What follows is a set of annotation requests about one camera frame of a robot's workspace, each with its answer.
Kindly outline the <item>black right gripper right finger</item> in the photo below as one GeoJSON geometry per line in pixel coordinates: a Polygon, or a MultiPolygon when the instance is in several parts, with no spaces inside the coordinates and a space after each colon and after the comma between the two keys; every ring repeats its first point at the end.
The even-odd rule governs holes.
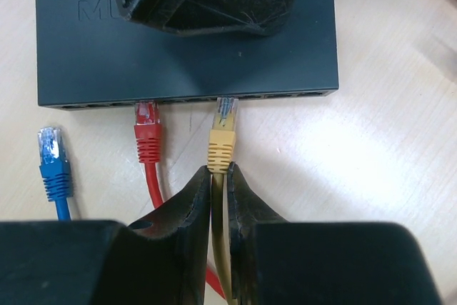
{"type": "Polygon", "coordinates": [[[416,238],[393,222],[290,222],[227,174],[232,296],[239,304],[440,304],[416,238]]]}

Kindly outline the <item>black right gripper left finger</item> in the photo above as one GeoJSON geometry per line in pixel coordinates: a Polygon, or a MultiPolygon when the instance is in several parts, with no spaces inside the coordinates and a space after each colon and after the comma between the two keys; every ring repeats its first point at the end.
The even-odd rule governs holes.
{"type": "Polygon", "coordinates": [[[3,304],[202,304],[211,175],[135,222],[1,224],[3,304]]]}

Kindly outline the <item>small black network switch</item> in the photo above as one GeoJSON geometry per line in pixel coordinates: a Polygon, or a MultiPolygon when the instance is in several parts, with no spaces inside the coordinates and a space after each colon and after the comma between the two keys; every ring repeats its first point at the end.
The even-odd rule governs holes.
{"type": "Polygon", "coordinates": [[[36,0],[39,106],[60,109],[320,96],[338,88],[334,0],[296,0],[276,35],[179,37],[115,0],[36,0]]]}

